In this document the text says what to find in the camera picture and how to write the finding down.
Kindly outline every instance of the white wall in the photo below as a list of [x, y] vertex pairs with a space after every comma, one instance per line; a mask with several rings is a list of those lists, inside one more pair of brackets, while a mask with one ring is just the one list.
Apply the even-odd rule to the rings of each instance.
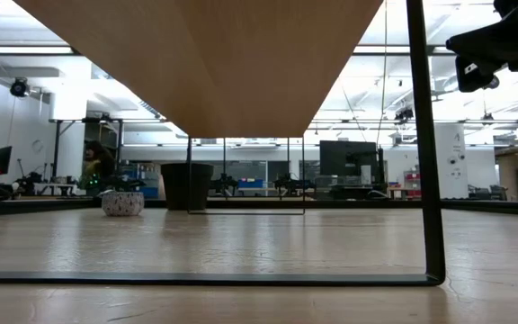
[[[148, 161], [184, 161], [186, 147], [126, 147], [121, 150], [123, 159]], [[291, 147], [291, 169], [301, 160], [301, 147]], [[193, 161], [220, 161], [223, 159], [221, 147], [193, 147]], [[414, 147], [385, 148], [384, 158], [388, 161], [388, 181], [403, 184], [404, 171], [418, 164], [417, 150]], [[319, 148], [305, 147], [307, 161], [319, 160]], [[495, 152], [492, 148], [467, 148], [466, 161], [470, 185], [489, 187], [496, 185]], [[287, 148], [228, 148], [227, 160], [285, 161]]]
[[[0, 85], [0, 148], [12, 146], [9, 174], [0, 176], [0, 182], [11, 183], [21, 177], [17, 159], [22, 160], [25, 174], [53, 161], [55, 126], [49, 123], [49, 105], [33, 98], [19, 99], [9, 93], [9, 87]], [[36, 151], [41, 144], [42, 150]]]

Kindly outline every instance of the black monitor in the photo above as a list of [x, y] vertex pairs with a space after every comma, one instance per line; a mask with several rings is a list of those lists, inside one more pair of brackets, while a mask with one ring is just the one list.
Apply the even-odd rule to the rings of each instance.
[[361, 176], [362, 167], [371, 166], [373, 177], [378, 167], [377, 143], [321, 140], [319, 160], [322, 176]]
[[9, 161], [11, 160], [11, 147], [0, 148], [0, 176], [9, 172]]

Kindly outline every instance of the ceiling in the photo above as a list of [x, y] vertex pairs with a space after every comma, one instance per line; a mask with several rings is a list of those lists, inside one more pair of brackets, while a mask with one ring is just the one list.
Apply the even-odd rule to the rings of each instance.
[[[427, 40], [430, 45], [444, 46], [450, 36], [487, 26], [500, 20], [494, 12], [492, 0], [424, 0]], [[379, 46], [376, 55], [354, 55], [347, 62], [327, 99], [323, 102], [311, 130], [332, 131], [353, 129], [364, 132], [378, 128], [381, 116], [392, 120], [396, 111], [413, 107], [411, 63], [408, 56], [380, 55], [385, 44], [389, 46], [408, 45], [406, 5], [404, 0], [387, 1], [381, 7], [360, 42], [364, 45]], [[11, 0], [0, 0], [0, 45], [63, 45], [66, 43], [52, 31], [37, 22]], [[69, 64], [78, 57], [0, 57], [0, 65], [13, 67], [57, 68], [68, 72]], [[433, 102], [433, 116], [440, 120], [480, 119], [485, 112], [492, 113], [496, 120], [518, 120], [518, 73], [499, 72], [501, 85], [495, 90], [461, 94], [456, 91], [444, 94], [445, 87], [453, 82], [455, 75], [454, 57], [437, 56], [430, 58], [432, 89], [437, 92]], [[90, 110], [109, 112], [139, 112], [140, 118], [151, 118], [138, 105], [140, 100], [124, 86], [112, 79], [105, 79], [101, 69], [92, 67], [93, 77], [85, 84], [90, 93]], [[50, 91], [61, 86], [60, 77], [35, 78], [37, 86]], [[357, 125], [358, 120], [375, 120], [375, 123]], [[341, 120], [351, 120], [345, 124]], [[474, 131], [486, 130], [488, 125], [469, 126]], [[393, 122], [381, 124], [382, 129], [412, 130], [412, 126], [395, 125]], [[501, 124], [491, 127], [493, 134], [509, 135], [518, 125]]]

